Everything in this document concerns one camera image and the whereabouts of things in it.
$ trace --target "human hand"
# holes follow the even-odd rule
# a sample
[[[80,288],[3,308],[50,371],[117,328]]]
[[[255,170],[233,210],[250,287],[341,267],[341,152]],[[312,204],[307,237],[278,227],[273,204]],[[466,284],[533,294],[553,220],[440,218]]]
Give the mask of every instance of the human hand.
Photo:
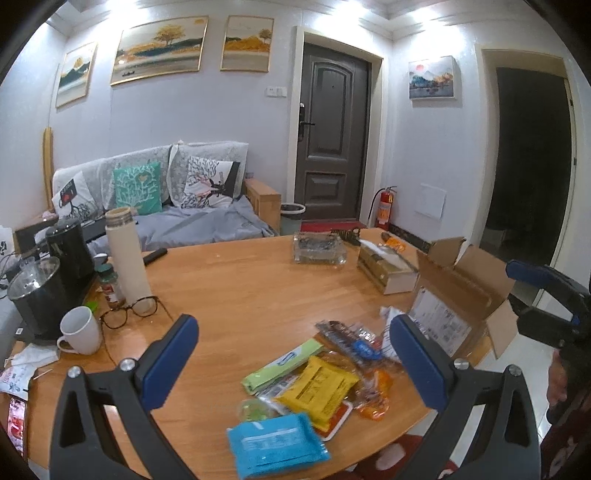
[[[552,364],[548,369],[548,391],[546,392],[550,408],[554,408],[558,402],[566,401],[567,383],[568,378],[560,359],[560,353],[558,350],[554,350]]]

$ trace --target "sofa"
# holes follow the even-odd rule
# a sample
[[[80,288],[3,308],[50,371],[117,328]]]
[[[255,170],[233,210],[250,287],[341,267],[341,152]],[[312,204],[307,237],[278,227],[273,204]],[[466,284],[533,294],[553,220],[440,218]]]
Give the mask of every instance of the sofa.
[[[135,217],[142,250],[277,235],[281,196],[260,181],[243,179],[247,153],[248,144],[232,141],[180,142],[152,147],[57,170],[53,176],[53,193],[60,192],[76,174],[82,173],[99,210],[111,210],[116,208],[115,169],[158,162],[163,209],[162,212]],[[233,200],[229,205],[181,208],[192,157],[239,163]],[[91,242],[89,249],[92,254],[108,254],[106,237]]]

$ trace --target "gray blanket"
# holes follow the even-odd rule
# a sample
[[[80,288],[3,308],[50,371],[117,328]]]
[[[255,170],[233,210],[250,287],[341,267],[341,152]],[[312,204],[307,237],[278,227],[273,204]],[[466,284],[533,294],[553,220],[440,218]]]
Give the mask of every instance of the gray blanket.
[[[180,209],[166,206],[162,212],[135,219],[144,252],[275,235],[255,215],[246,197],[222,208]],[[89,243],[88,247],[92,255],[111,253],[106,235]]]

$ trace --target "trash can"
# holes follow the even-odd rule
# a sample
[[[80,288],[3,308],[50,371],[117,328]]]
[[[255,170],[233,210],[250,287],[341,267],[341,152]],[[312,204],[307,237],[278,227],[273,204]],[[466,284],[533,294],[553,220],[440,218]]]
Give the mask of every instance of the trash can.
[[[300,231],[306,207],[299,203],[281,204],[281,234],[293,235]]]

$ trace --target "white wall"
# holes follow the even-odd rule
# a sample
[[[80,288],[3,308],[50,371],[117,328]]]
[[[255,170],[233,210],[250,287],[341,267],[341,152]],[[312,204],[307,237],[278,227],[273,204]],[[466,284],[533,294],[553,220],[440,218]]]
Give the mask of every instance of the white wall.
[[[573,207],[556,268],[586,285],[591,270],[591,87],[552,28],[533,11],[523,21],[487,21],[440,27],[394,45],[391,106],[395,115],[392,160],[384,184],[398,185],[394,223],[426,240],[472,238],[480,201],[488,142],[486,91],[478,48],[547,53],[564,58],[573,91],[578,166]],[[458,100],[408,99],[408,62],[452,55],[461,74]],[[418,188],[447,191],[441,220],[415,211]],[[540,303],[548,307],[549,298]],[[548,307],[558,313],[556,302]]]
[[[220,72],[228,15],[275,18],[268,74]],[[111,87],[121,30],[149,21],[209,15],[201,71]],[[319,30],[380,56],[392,41],[341,18],[256,1],[207,0],[126,12],[70,38],[66,50],[98,41],[88,97],[51,111],[56,168],[184,141],[250,144],[247,170],[282,194],[287,189],[288,99],[267,98],[268,86],[291,88],[296,25]]]
[[[66,38],[43,24],[0,85],[0,225],[46,208],[41,140]]]

